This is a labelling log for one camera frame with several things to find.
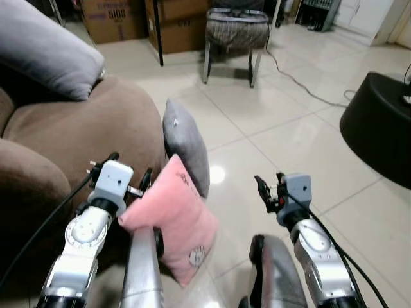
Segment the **tiled floor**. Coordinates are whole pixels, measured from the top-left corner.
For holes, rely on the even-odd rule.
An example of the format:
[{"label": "tiled floor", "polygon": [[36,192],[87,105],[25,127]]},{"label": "tiled floor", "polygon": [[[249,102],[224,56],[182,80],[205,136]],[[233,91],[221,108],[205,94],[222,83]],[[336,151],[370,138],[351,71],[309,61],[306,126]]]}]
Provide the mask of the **tiled floor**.
[{"label": "tiled floor", "polygon": [[[274,184],[279,170],[311,175],[313,210],[369,274],[389,307],[411,307],[410,191],[383,178],[349,149],[338,129],[342,108],[307,95],[277,73],[267,55],[256,88],[250,89],[246,80],[233,78],[247,67],[246,56],[212,66],[204,85],[200,53],[166,56],[160,67],[146,40],[98,49],[109,72],[144,88],[160,114],[167,97],[178,99],[204,136],[211,170],[225,172],[221,182],[211,184],[207,200],[221,224],[215,246],[186,289],[163,276],[166,307],[237,307],[248,289],[252,236],[277,235],[292,249],[287,231],[266,214],[253,179],[257,174]],[[343,92],[356,90],[368,71],[399,76],[411,62],[407,49],[368,48],[294,25],[275,29],[270,49],[280,67],[311,91],[343,104],[348,103]],[[121,268],[104,273],[90,307],[117,307],[122,281]],[[364,280],[359,283],[369,307],[379,307]],[[309,295],[308,302],[313,307]]]}]

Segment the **light gray pillow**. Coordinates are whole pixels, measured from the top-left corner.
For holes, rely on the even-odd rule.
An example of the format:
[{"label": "light gray pillow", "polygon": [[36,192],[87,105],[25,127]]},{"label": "light gray pillow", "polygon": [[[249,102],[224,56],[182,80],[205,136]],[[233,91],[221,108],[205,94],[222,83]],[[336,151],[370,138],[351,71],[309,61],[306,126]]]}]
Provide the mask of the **light gray pillow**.
[{"label": "light gray pillow", "polygon": [[100,77],[104,57],[26,0],[1,0],[0,62],[82,101]]},{"label": "light gray pillow", "polygon": [[198,193],[207,197],[210,168],[206,144],[191,114],[170,98],[162,119],[167,156],[177,154],[187,169]]}]

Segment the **black stool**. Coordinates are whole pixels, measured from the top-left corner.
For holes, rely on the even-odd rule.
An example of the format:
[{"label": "black stool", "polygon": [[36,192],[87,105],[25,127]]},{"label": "black stool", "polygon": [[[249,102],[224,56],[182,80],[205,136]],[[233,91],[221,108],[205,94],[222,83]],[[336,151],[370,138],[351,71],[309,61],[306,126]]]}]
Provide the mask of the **black stool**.
[{"label": "black stool", "polygon": [[340,120],[349,147],[369,166],[411,189],[411,87],[369,72]]}]

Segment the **pink pillow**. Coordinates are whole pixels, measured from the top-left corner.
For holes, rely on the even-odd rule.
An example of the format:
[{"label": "pink pillow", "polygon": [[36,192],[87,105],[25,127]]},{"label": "pink pillow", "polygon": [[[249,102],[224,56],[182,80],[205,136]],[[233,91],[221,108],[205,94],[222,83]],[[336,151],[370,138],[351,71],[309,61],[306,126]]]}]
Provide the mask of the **pink pillow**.
[{"label": "pink pillow", "polygon": [[180,157],[173,155],[146,191],[119,217],[132,233],[143,226],[161,228],[162,261],[182,287],[186,287],[213,244],[218,222],[200,199]]}]

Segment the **gray fabric chair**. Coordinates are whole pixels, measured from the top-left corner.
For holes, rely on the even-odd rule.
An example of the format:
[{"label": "gray fabric chair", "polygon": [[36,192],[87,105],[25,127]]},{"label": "gray fabric chair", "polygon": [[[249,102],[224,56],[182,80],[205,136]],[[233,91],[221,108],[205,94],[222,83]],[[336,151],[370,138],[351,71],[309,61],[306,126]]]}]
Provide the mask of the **gray fabric chair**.
[{"label": "gray fabric chair", "polygon": [[[268,16],[262,12],[264,0],[214,0],[212,7],[207,12],[203,82],[207,83],[210,75],[211,44],[216,44],[227,49],[249,50],[249,81],[253,88],[263,48],[270,34]],[[255,49],[258,52],[253,68],[252,54]]]}]

